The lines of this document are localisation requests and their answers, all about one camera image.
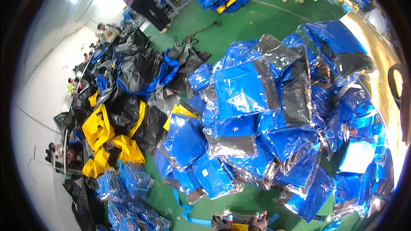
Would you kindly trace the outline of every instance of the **black glove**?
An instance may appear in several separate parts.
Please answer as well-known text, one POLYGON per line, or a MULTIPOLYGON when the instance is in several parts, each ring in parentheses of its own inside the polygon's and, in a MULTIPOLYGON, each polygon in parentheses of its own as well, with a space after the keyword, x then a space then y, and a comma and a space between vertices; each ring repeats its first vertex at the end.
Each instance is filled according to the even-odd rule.
POLYGON ((211 228, 214 231, 230 231, 231 224, 233 222, 233 215, 229 214, 228 219, 225 222, 221 220, 218 213, 216 213, 216 215, 214 215, 213 218, 211 219, 211 228))
POLYGON ((248 231, 267 231, 268 217, 267 211, 264 212, 262 218, 259 219, 260 213, 256 212, 253 220, 248 225, 248 231))

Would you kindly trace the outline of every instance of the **yellow fabric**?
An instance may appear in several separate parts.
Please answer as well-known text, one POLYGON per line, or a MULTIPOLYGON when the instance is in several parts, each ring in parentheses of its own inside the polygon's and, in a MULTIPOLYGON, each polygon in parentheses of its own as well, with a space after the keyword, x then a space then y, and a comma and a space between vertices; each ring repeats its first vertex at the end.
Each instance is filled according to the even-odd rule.
POLYGON ((227 4, 222 5, 221 7, 217 8, 217 13, 222 13, 227 7, 231 6, 237 0, 229 0, 227 4))
POLYGON ((197 118, 198 116, 193 114, 192 112, 190 112, 189 110, 187 110, 186 108, 184 108, 184 106, 182 105, 174 105, 173 110, 170 113, 170 116, 168 117, 166 123, 164 124, 163 128, 165 130, 168 131, 168 129, 170 128, 170 121, 171 121, 171 115, 172 114, 179 114, 179 115, 183 115, 183 116, 187 116, 187 117, 193 117, 193 118, 197 118))
POLYGON ((231 231, 248 231, 248 225, 233 223, 231 225, 231 231))
POLYGON ((141 123, 143 122, 145 113, 146 113, 146 103, 140 100, 138 103, 138 121, 136 122, 134 127, 127 132, 127 135, 129 137, 132 137, 136 133, 137 129, 140 127, 141 123))
POLYGON ((105 169, 110 167, 107 161, 109 160, 110 153, 106 152, 102 147, 94 152, 93 159, 88 159, 83 167, 83 175, 86 177, 97 178, 101 173, 104 173, 105 169))
POLYGON ((100 90, 99 90, 99 89, 97 90, 97 92, 96 92, 94 95, 92 95, 92 96, 90 96, 90 97, 88 98, 88 100, 90 101, 91 107, 96 106, 96 101, 97 101, 97 95, 98 95, 98 94, 100 94, 100 90))
POLYGON ((146 159, 144 159, 144 156, 141 153, 140 148, 138 148, 136 141, 131 140, 130 137, 124 135, 116 136, 113 138, 112 142, 117 148, 121 149, 121 152, 118 155, 119 160, 134 163, 146 162, 146 159))
POLYGON ((97 151, 102 144, 110 141, 115 135, 104 104, 99 105, 90 117, 88 117, 82 129, 93 151, 97 151))

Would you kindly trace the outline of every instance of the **clear plastic bag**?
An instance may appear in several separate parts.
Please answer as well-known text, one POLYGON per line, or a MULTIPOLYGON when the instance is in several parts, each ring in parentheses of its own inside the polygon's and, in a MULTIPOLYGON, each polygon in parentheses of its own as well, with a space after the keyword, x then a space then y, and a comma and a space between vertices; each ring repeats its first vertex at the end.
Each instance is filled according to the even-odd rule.
POLYGON ((171 115, 167 141, 163 143, 163 148, 177 163, 178 170, 187 168, 206 150, 207 141, 199 133, 199 126, 199 119, 171 115))
POLYGON ((118 161, 120 178, 129 194, 134 198, 146 198, 154 185, 152 179, 140 164, 118 161))
POLYGON ((222 69, 213 74, 213 80, 221 119, 280 107, 277 90, 263 60, 222 69))
POLYGON ((228 167, 219 162, 217 158, 208 159, 203 154, 193 164, 193 169, 202 187, 210 199, 239 193, 244 188, 244 183, 236 180, 228 167))
POLYGON ((260 137, 255 138, 255 144, 256 152, 252 157, 221 157, 221 160, 230 166, 234 176, 241 181, 270 190, 280 166, 260 137))
POLYGON ((208 157, 250 157, 255 153, 254 115, 215 122, 208 157))
POLYGON ((305 199, 298 194, 284 190, 278 202, 308 223, 315 217, 333 191, 332 178, 320 166, 305 199))
POLYGON ((97 177, 99 194, 103 201, 122 201, 127 196, 127 189, 120 179, 120 172, 113 167, 107 168, 104 174, 97 177))

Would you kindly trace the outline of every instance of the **plastic sheet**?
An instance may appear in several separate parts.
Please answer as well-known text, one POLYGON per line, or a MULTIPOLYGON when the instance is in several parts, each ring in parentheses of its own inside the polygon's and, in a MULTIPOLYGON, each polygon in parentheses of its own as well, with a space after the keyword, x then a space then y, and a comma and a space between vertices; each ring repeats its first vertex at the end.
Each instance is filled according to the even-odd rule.
POLYGON ((196 92, 205 89, 210 84, 210 80, 211 67, 209 63, 202 64, 188 76, 188 82, 196 92))
POLYGON ((152 179, 140 164, 118 161, 120 179, 134 198, 146 198, 154 185, 152 179))
POLYGON ((352 136, 338 168, 340 172, 364 173, 374 158, 377 142, 361 136, 352 136))
POLYGON ((99 194, 103 201, 122 201, 127 196, 127 189, 120 179, 120 172, 114 168, 107 168, 103 175, 97 178, 99 194))
POLYGON ((250 182, 270 190, 276 177, 279 165, 274 161, 274 155, 267 149, 260 137, 255 138, 256 152, 253 157, 221 157, 230 166, 234 176, 243 182, 250 182))
POLYGON ((249 61, 213 74, 220 118, 227 119, 279 108, 268 66, 249 61))
POLYGON ((194 173, 210 199, 239 193, 244 183, 234 180, 234 175, 217 158, 208 159, 203 154, 193 164, 194 173))
POLYGON ((212 134, 210 158, 221 155, 251 157, 255 153, 254 115, 217 121, 212 134))
POLYGON ((334 182, 332 178, 320 166, 311 187, 308 189, 306 199, 298 194, 286 191, 281 193, 279 203, 284 204, 292 213, 300 216, 308 223, 315 217, 333 191, 334 182))
POLYGON ((170 129, 163 148, 177 163, 177 169, 187 168, 205 152, 207 141, 198 132, 199 126, 199 119, 171 115, 170 129))

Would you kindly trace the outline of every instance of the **plastic wrap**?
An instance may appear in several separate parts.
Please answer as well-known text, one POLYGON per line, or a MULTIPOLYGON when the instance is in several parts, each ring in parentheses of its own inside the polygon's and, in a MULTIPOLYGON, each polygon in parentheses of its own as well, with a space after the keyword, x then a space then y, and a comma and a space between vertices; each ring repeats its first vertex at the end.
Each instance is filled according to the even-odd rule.
POLYGON ((188 82, 196 91, 205 89, 211 80, 211 67, 209 63, 202 64, 198 69, 188 76, 188 82))
POLYGON ((213 74, 220 118, 279 108, 277 90, 264 61, 249 61, 213 74))
POLYGON ((244 183, 235 180, 224 163, 220 163, 217 158, 208 159, 207 154, 203 154, 194 162, 193 169, 210 199, 239 193, 244 188, 244 183))
POLYGON ((120 172, 113 167, 107 168, 103 175, 97 178, 99 194, 103 201, 122 201, 126 198, 126 187, 120 179, 120 172))
POLYGON ((260 137, 255 138, 256 152, 253 157, 221 157, 230 166, 234 176, 243 182, 250 182, 264 190, 270 190, 277 176, 279 164, 260 137))
POLYGON ((163 231, 171 227, 171 221, 158 215, 142 203, 129 203, 129 210, 136 213, 153 231, 163 231))
POLYGON ((306 23, 301 29, 321 52, 339 86, 361 80, 376 69, 361 43, 341 21, 306 23))
POLYGON ((274 81, 276 81, 282 72, 300 55, 295 50, 287 48, 275 37, 265 34, 249 53, 247 59, 254 60, 261 57, 270 63, 270 70, 274 81))
POLYGON ((314 131, 282 130, 274 134, 263 135, 266 145, 280 162, 284 175, 292 169, 318 142, 318 135, 314 131))
POLYGON ((210 158, 221 155, 252 157, 255 153, 254 115, 217 121, 212 136, 210 158))
POLYGON ((207 141, 199 133, 200 120, 178 114, 171 115, 167 141, 163 148, 178 165, 185 169, 206 150, 207 141))
POLYGON ((361 136, 352 136, 338 168, 340 172, 364 173, 374 158, 377 142, 361 136))
POLYGON ((146 198, 154 185, 152 179, 140 164, 118 161, 120 178, 129 194, 136 198, 146 198))
POLYGON ((300 197, 306 198, 321 161, 321 146, 316 143, 298 154, 301 156, 295 157, 290 171, 286 175, 280 171, 274 182, 300 197))
POLYGON ((306 199, 298 194, 283 191, 279 203, 284 204, 292 213, 300 216, 308 223, 315 217, 333 191, 334 182, 332 178, 320 166, 311 187, 307 191, 306 199))

